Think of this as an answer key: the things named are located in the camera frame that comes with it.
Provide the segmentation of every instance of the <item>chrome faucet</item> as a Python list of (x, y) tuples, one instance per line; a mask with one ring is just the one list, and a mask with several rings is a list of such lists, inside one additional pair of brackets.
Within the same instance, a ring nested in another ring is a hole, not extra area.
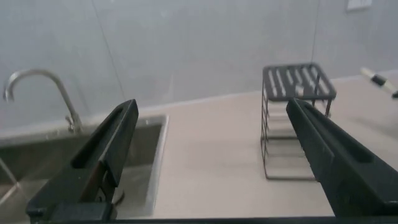
[(79, 118), (78, 113), (75, 111), (75, 108), (73, 107), (68, 93), (64, 87), (64, 85), (61, 82), (61, 79), (56, 76), (56, 74), (49, 72), (47, 70), (43, 69), (30, 69), (30, 70), (22, 70), (22, 71), (17, 71), (14, 72), (9, 78), (6, 84), (4, 85), (4, 94), (3, 98), (8, 102), (8, 101), (14, 101), (14, 94), (12, 93), (15, 84), (23, 79), (24, 77), (28, 77), (31, 75), (43, 75), (49, 79), (51, 79), (58, 87), (58, 89), (61, 92), (62, 98), (67, 104), (67, 107), (70, 112), (70, 117), (66, 116), (65, 119), (69, 123), (69, 128), (68, 130), (73, 133), (79, 133), (81, 131), (81, 121)]

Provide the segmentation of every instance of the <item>stainless steel sink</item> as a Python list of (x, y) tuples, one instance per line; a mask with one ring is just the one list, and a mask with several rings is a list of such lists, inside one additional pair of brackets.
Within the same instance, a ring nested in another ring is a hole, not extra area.
[[(117, 219), (152, 214), (167, 123), (167, 116), (138, 120), (117, 191), (123, 192)], [(70, 161), (95, 127), (83, 127), (79, 135), (56, 130), (0, 140), (0, 223), (29, 222), (29, 199)]]

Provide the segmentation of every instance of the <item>wire rack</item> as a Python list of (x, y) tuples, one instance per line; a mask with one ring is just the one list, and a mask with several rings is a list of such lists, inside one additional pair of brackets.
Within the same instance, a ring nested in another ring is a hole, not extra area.
[(286, 113), (292, 98), (312, 102), (330, 116), (336, 91), (315, 63), (264, 67), (261, 98), (261, 152), (270, 180), (315, 180)]

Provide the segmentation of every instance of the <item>countertop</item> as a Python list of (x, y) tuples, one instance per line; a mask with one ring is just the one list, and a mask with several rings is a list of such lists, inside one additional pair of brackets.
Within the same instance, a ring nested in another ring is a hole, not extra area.
[[(332, 120), (398, 169), (397, 102), (359, 77), (333, 84)], [(333, 215), (319, 183), (265, 178), (260, 92), (141, 114), (157, 113), (170, 120), (153, 218)]]

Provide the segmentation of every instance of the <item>gray tiled wall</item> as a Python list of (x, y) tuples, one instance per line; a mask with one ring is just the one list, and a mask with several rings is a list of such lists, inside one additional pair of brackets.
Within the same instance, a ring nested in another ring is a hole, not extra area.
[[(84, 118), (125, 99), (152, 106), (261, 88), (262, 67), (320, 62), (331, 77), (396, 68), (394, 0), (3, 0), (0, 85), (23, 68), (60, 75)], [(0, 130), (58, 121), (56, 87), (27, 78), (0, 100)]]

